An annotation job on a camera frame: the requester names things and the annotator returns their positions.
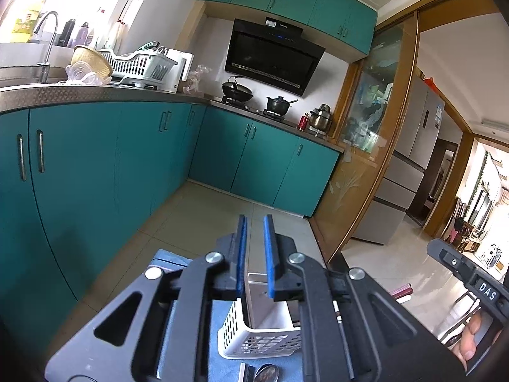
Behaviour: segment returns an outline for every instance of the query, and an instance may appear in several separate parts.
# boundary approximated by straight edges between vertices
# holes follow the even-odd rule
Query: black pot
[[[267,110],[269,112],[277,113],[278,115],[284,116],[288,112],[290,103],[295,103],[299,99],[292,100],[291,102],[284,100],[282,96],[278,96],[277,99],[272,99],[267,96]]]
[[[222,89],[227,98],[244,103],[253,97],[253,93],[246,86],[237,83],[238,77],[242,76],[233,76],[235,82],[231,82],[231,78],[228,78],[228,81],[222,84]]]

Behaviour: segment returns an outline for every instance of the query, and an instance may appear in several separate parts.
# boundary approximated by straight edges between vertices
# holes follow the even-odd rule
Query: yellow bottle
[[[11,32],[11,43],[26,43],[30,39],[45,1],[34,1],[26,8],[24,15],[16,19]]]

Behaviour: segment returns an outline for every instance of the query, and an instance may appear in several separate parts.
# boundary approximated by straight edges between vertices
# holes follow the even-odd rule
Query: sink
[[[41,68],[39,66],[0,67],[0,88],[37,83]],[[47,83],[67,80],[63,67],[50,67]]]

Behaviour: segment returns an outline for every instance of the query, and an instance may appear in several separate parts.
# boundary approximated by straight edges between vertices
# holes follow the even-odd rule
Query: red bottle
[[[304,131],[307,127],[307,122],[310,120],[309,114],[306,112],[303,117],[300,118],[300,122],[297,125],[299,131]]]

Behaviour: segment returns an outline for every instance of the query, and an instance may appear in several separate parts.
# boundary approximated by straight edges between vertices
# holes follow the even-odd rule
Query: woven bowl
[[[77,45],[74,47],[74,53],[71,59],[71,66],[77,61],[85,61],[90,65],[92,71],[96,72],[103,80],[113,74],[113,69],[108,61],[102,57],[101,53],[96,52],[90,47]]]

